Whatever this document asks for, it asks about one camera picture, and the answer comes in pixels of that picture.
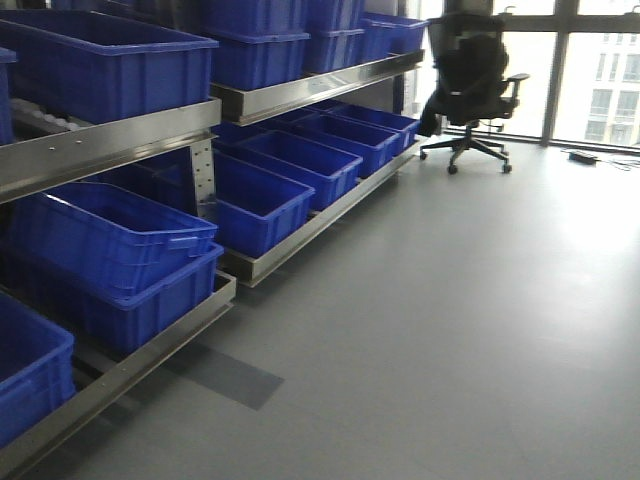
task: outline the chair armrest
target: chair armrest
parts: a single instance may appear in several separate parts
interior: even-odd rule
[[[529,77],[531,77],[531,75],[529,75],[528,73],[518,73],[517,75],[512,75],[507,78],[507,82],[522,82]]]
[[[516,105],[518,105],[518,91],[520,90],[520,82],[526,80],[530,76],[531,75],[529,75],[528,73],[518,73],[517,75],[512,75],[507,78],[507,85],[510,83],[513,84],[513,90],[511,91],[511,98],[509,100],[512,108],[515,108]]]

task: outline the shelving unit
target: shelving unit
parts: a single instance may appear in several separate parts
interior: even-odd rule
[[[180,8],[181,0],[159,3],[163,11],[187,11]],[[211,218],[215,182],[210,127],[221,118],[250,125],[414,70],[423,58],[424,52],[418,51],[251,92],[212,85],[212,96],[217,98],[211,101],[73,132],[58,133],[54,125],[22,115],[14,121],[41,130],[43,136],[0,147],[0,207],[56,185],[189,147],[195,185],[192,213]],[[300,230],[262,257],[228,251],[220,262],[227,273],[218,272],[216,293],[128,357],[119,358],[80,336],[74,355],[78,393],[0,450],[0,478],[19,478],[220,318],[231,308],[236,277],[246,285],[257,285],[392,177],[417,151],[418,143],[330,207],[315,212]]]

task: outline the gray floor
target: gray floor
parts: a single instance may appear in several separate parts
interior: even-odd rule
[[[26,478],[640,478],[640,171],[511,151],[410,163]]]

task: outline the stainless steel shelf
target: stainless steel shelf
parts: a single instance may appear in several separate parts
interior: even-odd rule
[[[258,90],[214,84],[211,93],[222,99],[224,120],[250,125],[415,70],[423,59],[420,50]]]
[[[380,185],[391,178],[419,152],[422,141],[416,142],[404,153],[394,158],[369,178],[363,180],[349,193],[331,206],[317,213],[298,231],[284,239],[260,258],[251,258],[241,253],[226,250],[222,257],[222,268],[249,287],[255,287],[267,276],[289,260],[300,249],[329,228],[345,213],[364,200]]]
[[[0,478],[19,478],[38,461],[80,430],[92,418],[145,378],[231,308],[235,278],[219,273],[216,293],[119,363],[99,352],[83,352],[83,362],[104,372],[71,400],[0,450]]]
[[[214,99],[0,147],[0,203],[211,138]]]

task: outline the chair base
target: chair base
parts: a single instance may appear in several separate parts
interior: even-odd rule
[[[456,160],[462,155],[466,150],[475,149],[480,152],[486,153],[487,155],[491,155],[498,160],[503,162],[502,164],[502,172],[503,173],[511,173],[513,170],[513,166],[509,163],[509,152],[505,149],[504,144],[491,142],[488,140],[480,141],[473,138],[473,128],[477,126],[477,122],[473,122],[467,125],[465,130],[465,135],[462,138],[456,138],[454,140],[447,140],[445,142],[432,143],[429,145],[423,145],[420,147],[420,159],[424,160],[427,158],[427,150],[431,150],[434,148],[445,148],[451,147],[453,150],[453,155],[449,160],[449,166],[447,167],[447,171],[453,175],[458,173],[458,167],[456,165]],[[499,152],[492,150],[492,148],[500,149]]]

